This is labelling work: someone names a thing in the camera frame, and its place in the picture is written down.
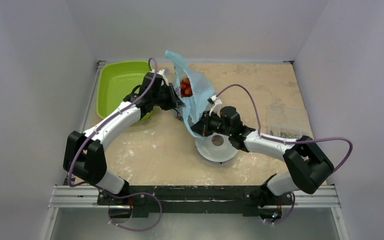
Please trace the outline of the green plastic tub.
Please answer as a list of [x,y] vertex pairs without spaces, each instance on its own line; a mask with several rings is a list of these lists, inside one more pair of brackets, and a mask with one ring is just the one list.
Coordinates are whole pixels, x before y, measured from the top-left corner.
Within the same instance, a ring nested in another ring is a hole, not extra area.
[[143,82],[149,65],[146,61],[123,61],[107,64],[100,72],[96,96],[96,113],[109,116],[134,87]]

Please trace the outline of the white perforated filament spool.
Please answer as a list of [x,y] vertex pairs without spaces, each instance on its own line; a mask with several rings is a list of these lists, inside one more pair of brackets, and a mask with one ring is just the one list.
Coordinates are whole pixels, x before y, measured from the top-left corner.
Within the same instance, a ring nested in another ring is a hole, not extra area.
[[232,146],[227,136],[218,133],[196,138],[195,148],[201,159],[212,166],[223,166],[231,163],[239,152]]

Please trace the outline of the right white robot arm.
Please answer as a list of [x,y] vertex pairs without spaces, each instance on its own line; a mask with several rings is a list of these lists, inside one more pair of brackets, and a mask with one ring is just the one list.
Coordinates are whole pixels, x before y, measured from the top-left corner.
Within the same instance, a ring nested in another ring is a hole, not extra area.
[[201,137],[226,136],[237,150],[283,161],[288,171],[271,176],[261,186],[260,196],[268,204],[289,192],[301,190],[313,194],[334,171],[332,162],[311,137],[263,138],[256,129],[243,124],[233,106],[223,107],[219,114],[205,111],[191,130]]

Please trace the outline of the blue plastic bag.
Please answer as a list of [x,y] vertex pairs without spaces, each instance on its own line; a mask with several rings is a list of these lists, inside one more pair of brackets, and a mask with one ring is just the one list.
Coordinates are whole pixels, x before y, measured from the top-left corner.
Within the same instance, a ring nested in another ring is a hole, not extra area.
[[[191,127],[202,117],[209,105],[208,98],[216,94],[215,88],[206,76],[191,69],[183,57],[175,52],[166,51],[164,57],[170,60],[174,67],[173,87],[183,106],[171,110],[174,117],[183,122],[187,131],[196,139],[202,139],[203,134],[194,133]],[[181,80],[188,78],[191,84],[192,96],[181,96]]]

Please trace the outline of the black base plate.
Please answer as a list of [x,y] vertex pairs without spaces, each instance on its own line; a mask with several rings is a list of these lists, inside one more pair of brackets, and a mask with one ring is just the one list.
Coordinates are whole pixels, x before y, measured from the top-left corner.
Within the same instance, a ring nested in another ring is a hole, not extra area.
[[241,214],[244,217],[279,219],[283,207],[293,204],[290,192],[271,194],[260,185],[133,185],[126,199],[100,191],[99,206],[126,207],[134,218],[150,213]]

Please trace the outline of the aluminium frame rail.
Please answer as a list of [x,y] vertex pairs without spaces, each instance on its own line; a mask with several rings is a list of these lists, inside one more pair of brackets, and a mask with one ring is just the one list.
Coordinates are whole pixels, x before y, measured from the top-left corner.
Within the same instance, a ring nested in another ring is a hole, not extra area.
[[[50,208],[99,208],[99,191],[92,186],[71,188],[57,185],[53,188],[47,207]],[[341,206],[335,186],[322,185],[314,194],[295,191],[296,208],[339,208]]]

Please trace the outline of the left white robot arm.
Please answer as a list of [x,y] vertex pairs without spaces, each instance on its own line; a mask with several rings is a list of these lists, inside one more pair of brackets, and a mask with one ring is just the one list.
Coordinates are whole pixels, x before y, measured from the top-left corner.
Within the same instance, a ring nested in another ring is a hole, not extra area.
[[84,132],[73,131],[68,135],[63,160],[68,185],[75,186],[71,182],[72,176],[75,176],[84,183],[107,191],[116,204],[126,203],[130,185],[108,169],[105,156],[107,148],[124,130],[143,119],[154,107],[168,111],[182,105],[164,70],[153,69],[148,72],[142,83],[134,87],[110,115]]

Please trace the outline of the red fake fruits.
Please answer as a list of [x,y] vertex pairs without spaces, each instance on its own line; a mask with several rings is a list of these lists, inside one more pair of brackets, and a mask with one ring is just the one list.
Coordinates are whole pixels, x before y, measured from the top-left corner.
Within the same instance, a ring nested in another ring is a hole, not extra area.
[[191,97],[193,95],[190,79],[185,77],[180,81],[180,95],[182,98]]

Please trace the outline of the clear plastic screw box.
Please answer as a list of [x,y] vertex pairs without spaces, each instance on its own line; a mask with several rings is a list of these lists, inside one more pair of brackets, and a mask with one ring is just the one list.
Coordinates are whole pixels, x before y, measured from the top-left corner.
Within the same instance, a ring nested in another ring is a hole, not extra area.
[[305,109],[270,105],[267,108],[268,134],[279,138],[314,137]]

